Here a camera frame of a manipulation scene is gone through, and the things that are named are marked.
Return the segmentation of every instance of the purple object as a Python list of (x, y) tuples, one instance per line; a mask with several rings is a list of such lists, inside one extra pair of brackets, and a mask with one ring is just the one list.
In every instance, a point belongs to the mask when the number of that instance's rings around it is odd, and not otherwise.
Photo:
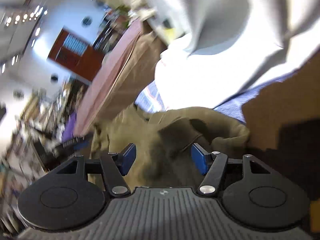
[(66, 124), (66, 127), (62, 133), (62, 142), (65, 142), (73, 138), (73, 129), (76, 125), (76, 121), (77, 121), (77, 114), (76, 112), (74, 112), (73, 114), (70, 115), (69, 120)]

